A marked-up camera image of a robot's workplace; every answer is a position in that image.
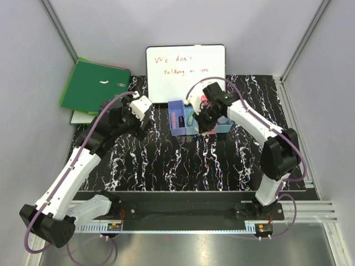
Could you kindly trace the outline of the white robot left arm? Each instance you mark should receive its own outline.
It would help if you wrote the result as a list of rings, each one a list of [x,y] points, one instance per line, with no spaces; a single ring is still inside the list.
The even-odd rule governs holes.
[[[131,134],[142,140],[153,122],[149,118],[151,101],[137,99],[106,101],[90,126],[83,132],[70,159],[47,192],[34,204],[25,204],[19,215],[27,226],[25,236],[33,233],[61,248],[74,231],[97,217],[114,219],[122,213],[120,198],[107,191],[74,207],[70,204],[84,180],[114,146],[116,139]]]

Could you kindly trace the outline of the light blue plastic bin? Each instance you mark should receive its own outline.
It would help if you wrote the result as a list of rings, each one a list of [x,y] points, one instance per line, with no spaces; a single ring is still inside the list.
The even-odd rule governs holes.
[[[191,106],[184,106],[184,122],[185,122],[186,135],[198,135],[199,134],[199,131],[197,130],[198,124],[195,118],[191,126],[187,125],[187,120],[190,115],[194,115],[193,108]]]

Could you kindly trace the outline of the purple plastic bin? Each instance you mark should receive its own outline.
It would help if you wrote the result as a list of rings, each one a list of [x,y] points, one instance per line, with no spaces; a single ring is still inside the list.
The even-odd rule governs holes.
[[[171,113],[176,113],[176,129],[171,128]],[[169,114],[169,126],[172,136],[183,136],[186,135],[185,127],[179,128],[179,116],[184,117],[184,104],[182,100],[174,100],[168,102],[168,114]]]

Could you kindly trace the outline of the clear round clip jar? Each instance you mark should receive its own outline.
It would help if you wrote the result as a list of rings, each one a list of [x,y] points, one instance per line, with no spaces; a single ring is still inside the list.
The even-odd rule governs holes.
[[[228,122],[228,118],[226,118],[225,116],[222,116],[217,120],[218,125],[226,125],[227,122]]]

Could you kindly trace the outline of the black orange highlighter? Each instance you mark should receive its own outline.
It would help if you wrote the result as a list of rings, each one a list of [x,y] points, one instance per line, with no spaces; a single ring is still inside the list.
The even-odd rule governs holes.
[[[185,127],[184,117],[179,116],[179,128]]]

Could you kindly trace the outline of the green correction tape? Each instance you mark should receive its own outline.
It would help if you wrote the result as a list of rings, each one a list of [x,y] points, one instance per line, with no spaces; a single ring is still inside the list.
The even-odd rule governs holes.
[[[188,120],[187,120],[187,125],[188,126],[191,126],[193,124],[193,121],[194,121],[194,116],[193,115],[190,115]]]

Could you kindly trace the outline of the blue plastic end bin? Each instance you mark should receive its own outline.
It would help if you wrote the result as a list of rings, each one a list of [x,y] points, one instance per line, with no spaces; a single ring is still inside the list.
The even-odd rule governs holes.
[[[217,124],[215,126],[215,132],[217,134],[226,134],[230,131],[232,126],[231,120],[225,116],[221,116],[217,120]]]

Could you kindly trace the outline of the lilac eraser stick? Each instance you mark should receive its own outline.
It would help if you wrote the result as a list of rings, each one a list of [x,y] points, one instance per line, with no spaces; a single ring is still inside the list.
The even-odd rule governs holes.
[[[176,113],[175,112],[172,112],[171,113],[171,128],[172,129],[176,129]]]

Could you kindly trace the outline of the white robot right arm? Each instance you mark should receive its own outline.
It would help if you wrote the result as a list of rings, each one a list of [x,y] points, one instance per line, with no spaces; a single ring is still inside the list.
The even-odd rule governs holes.
[[[255,193],[252,213],[257,219],[267,218],[284,182],[301,163],[297,132],[268,121],[242,98],[237,89],[227,93],[217,82],[198,94],[188,93],[184,104],[192,106],[199,134],[207,134],[224,116],[243,127],[262,146],[260,169],[263,176]]]

